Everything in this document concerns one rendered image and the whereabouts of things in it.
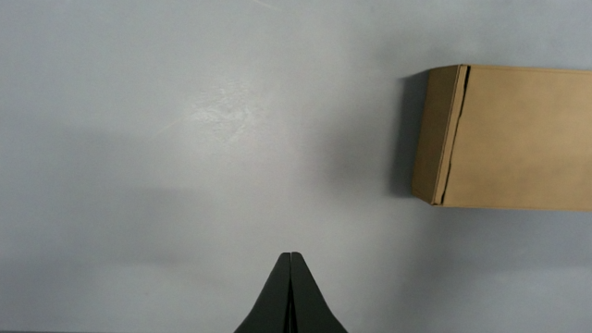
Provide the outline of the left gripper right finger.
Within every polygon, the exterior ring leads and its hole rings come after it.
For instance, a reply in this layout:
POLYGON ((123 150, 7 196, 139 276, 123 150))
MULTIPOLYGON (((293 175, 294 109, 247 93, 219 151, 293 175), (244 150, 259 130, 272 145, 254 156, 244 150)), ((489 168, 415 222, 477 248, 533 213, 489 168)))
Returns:
POLYGON ((302 254, 290 258, 290 333, 349 333, 329 309, 302 254))

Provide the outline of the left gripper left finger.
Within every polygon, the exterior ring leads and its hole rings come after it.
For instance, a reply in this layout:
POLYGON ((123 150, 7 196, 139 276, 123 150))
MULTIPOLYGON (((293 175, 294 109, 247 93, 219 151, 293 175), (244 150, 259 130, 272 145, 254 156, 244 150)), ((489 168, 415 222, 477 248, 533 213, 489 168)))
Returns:
POLYGON ((233 333, 290 333, 290 253, 279 256, 252 310, 233 333))

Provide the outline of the brown cardboard box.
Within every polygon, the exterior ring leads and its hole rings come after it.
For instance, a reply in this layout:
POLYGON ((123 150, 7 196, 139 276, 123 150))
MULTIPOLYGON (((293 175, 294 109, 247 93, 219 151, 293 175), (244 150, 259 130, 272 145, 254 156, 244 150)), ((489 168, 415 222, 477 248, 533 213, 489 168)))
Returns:
POLYGON ((592 70, 431 68, 411 186, 433 206, 592 211, 592 70))

